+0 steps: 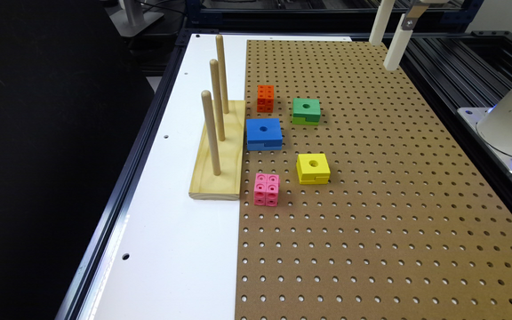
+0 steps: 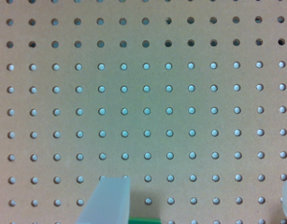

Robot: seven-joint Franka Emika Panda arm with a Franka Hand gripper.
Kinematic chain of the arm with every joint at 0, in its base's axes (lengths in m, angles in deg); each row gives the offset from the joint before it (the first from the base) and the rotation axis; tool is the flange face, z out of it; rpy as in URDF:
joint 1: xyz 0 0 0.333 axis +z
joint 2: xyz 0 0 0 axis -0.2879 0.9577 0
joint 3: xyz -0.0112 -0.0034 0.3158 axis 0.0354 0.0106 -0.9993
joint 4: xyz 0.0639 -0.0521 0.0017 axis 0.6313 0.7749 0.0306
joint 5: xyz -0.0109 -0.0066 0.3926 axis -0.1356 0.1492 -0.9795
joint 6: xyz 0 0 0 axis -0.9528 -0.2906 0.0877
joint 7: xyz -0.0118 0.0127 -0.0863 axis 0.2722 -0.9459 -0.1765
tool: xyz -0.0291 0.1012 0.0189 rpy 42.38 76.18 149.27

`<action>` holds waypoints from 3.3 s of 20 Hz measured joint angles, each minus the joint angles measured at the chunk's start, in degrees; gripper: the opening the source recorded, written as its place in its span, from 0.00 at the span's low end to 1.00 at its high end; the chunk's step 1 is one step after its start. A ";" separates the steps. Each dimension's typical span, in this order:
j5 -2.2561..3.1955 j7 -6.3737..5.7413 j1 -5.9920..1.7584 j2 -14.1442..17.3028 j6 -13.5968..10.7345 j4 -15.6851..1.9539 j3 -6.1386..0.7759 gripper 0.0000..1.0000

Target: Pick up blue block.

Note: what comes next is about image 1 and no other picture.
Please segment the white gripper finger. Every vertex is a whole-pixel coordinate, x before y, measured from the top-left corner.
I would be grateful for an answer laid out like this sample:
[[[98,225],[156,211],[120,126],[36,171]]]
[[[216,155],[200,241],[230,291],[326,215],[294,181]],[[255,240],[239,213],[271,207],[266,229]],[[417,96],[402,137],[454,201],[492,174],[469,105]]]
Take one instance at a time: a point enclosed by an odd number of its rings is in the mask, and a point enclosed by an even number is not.
[[[410,13],[402,15],[400,24],[396,28],[396,32],[388,48],[387,56],[383,62],[383,66],[387,71],[394,71],[399,67],[406,46],[412,36],[416,21],[417,18],[411,16]]]
[[[385,30],[388,25],[390,15],[394,7],[395,0],[381,0],[380,6],[377,10],[371,34],[369,37],[369,43],[372,45],[380,45],[384,36]]]

